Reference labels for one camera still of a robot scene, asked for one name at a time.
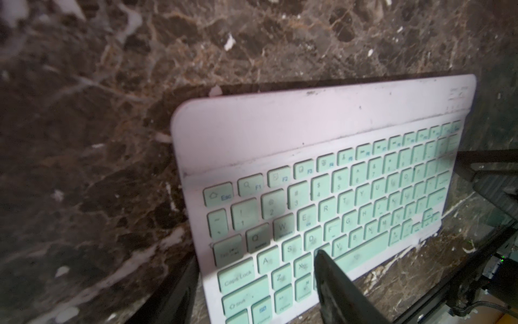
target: marble surface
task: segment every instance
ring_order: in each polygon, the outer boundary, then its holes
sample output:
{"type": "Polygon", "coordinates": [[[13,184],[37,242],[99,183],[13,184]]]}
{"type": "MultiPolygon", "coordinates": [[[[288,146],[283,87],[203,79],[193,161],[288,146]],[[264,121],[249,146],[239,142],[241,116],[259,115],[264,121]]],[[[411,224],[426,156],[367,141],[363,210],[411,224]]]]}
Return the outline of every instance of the marble surface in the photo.
{"type": "MultiPolygon", "coordinates": [[[[6,324],[123,323],[193,251],[168,125],[213,86],[475,73],[462,148],[517,146],[513,0],[2,0],[0,12],[6,324]]],[[[439,235],[356,283],[394,318],[466,258],[491,210],[455,177],[439,235]]],[[[193,316],[208,322],[201,293],[193,316]]],[[[319,320],[315,308],[294,322],[319,320]]]]}

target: keyboard frame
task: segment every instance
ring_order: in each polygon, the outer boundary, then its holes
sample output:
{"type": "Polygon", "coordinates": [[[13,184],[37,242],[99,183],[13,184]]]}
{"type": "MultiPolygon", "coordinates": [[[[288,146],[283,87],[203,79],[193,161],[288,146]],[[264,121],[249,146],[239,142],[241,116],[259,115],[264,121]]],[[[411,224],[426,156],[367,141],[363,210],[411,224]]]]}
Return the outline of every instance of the keyboard frame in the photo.
{"type": "MultiPolygon", "coordinates": [[[[315,172],[305,179],[292,178],[285,186],[273,189],[267,187],[266,173],[269,170],[289,165],[293,172],[293,164],[306,159],[314,159],[316,162],[317,157],[329,153],[337,154],[350,147],[356,148],[361,144],[373,143],[383,138],[389,139],[392,136],[404,135],[410,131],[416,132],[419,129],[457,120],[461,121],[462,128],[458,132],[461,135],[465,117],[471,108],[475,87],[474,76],[464,75],[223,96],[196,99],[182,104],[171,119],[171,134],[211,322],[220,323],[226,320],[221,302],[223,294],[219,290],[217,278],[217,272],[221,269],[217,269],[215,266],[212,244],[241,234],[242,248],[245,251],[243,257],[222,269],[252,256],[256,271],[255,279],[258,279],[261,276],[257,272],[257,254],[277,245],[282,265],[284,264],[281,252],[282,242],[299,234],[296,233],[279,242],[272,239],[268,247],[255,253],[248,253],[245,240],[246,231],[268,222],[271,234],[274,219],[267,221],[260,219],[257,225],[236,232],[232,227],[230,206],[240,201],[256,198],[259,205],[258,214],[261,215],[262,194],[283,189],[287,195],[289,185],[304,180],[310,181],[311,178],[325,173],[331,175],[333,171],[345,166],[336,167],[324,173],[315,172]],[[282,123],[281,129],[278,128],[278,121],[269,122],[272,114],[287,116],[286,111],[304,113],[292,114],[293,118],[286,124],[282,123]],[[336,122],[337,120],[343,121],[343,124],[336,122]],[[260,129],[262,129],[261,134],[268,135],[262,138],[261,136],[238,136],[240,132],[255,133],[260,129]],[[229,143],[218,145],[222,138],[228,139],[229,143]],[[258,149],[250,149],[250,146],[253,145],[258,149]],[[264,176],[265,190],[255,196],[239,197],[237,180],[257,173],[262,173],[264,176]],[[205,207],[203,190],[228,181],[232,182],[234,198],[218,207],[205,207]],[[226,237],[213,241],[209,234],[207,214],[220,208],[226,209],[229,231],[226,237]]],[[[451,158],[455,159],[455,155],[456,151],[451,154],[451,158]]],[[[362,161],[368,161],[373,157],[375,156],[372,155],[362,161]]],[[[350,167],[358,162],[353,161],[346,166],[350,167]]],[[[453,173],[453,164],[449,170],[453,173]]],[[[356,186],[351,186],[347,190],[355,188],[356,186]]],[[[442,213],[443,208],[444,204],[436,205],[434,212],[442,213]]],[[[288,210],[286,207],[285,214],[294,213],[296,217],[297,210],[288,210]]],[[[416,220],[420,221],[421,218],[422,213],[416,214],[413,217],[414,223],[416,220]]],[[[440,226],[441,222],[435,222],[420,232],[411,234],[408,238],[388,247],[377,257],[349,271],[347,275],[351,280],[355,280],[409,246],[416,245],[430,237],[439,230],[440,226]]],[[[271,281],[269,282],[273,304],[275,291],[271,288],[271,281]]],[[[290,309],[280,315],[275,313],[275,306],[273,306],[274,319],[271,323],[286,323],[305,312],[318,303],[318,294],[315,291],[300,303],[295,302],[295,299],[293,303],[294,305],[290,309]]]]}

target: keyboard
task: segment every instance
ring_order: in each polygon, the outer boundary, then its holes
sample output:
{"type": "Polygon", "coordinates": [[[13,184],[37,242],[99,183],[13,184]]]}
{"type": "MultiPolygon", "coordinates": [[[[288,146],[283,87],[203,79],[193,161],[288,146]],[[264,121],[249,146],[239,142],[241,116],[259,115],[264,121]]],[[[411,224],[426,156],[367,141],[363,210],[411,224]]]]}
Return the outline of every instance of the keyboard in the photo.
{"type": "Polygon", "coordinates": [[[441,226],[473,75],[188,101],[171,134],[212,323],[319,301],[320,249],[354,280],[441,226]]]}

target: space bar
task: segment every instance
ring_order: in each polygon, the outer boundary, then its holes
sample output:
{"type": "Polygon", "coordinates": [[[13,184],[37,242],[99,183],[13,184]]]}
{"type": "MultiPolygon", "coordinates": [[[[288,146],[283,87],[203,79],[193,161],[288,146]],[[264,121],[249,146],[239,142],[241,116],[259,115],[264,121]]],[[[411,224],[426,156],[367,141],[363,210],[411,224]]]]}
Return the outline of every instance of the space bar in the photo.
{"type": "Polygon", "coordinates": [[[344,273],[347,273],[382,252],[388,244],[389,233],[385,232],[336,258],[335,262],[344,273]]]}

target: wireless keyboard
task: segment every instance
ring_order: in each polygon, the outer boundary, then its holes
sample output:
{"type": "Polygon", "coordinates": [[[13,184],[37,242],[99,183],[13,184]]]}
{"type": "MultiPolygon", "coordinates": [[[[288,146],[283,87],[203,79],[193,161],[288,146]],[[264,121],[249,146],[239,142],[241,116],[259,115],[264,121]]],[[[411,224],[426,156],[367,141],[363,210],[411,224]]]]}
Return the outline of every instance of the wireless keyboard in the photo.
{"type": "Polygon", "coordinates": [[[473,75],[188,101],[171,120],[212,323],[318,303],[314,257],[354,280],[433,235],[473,75]]]}

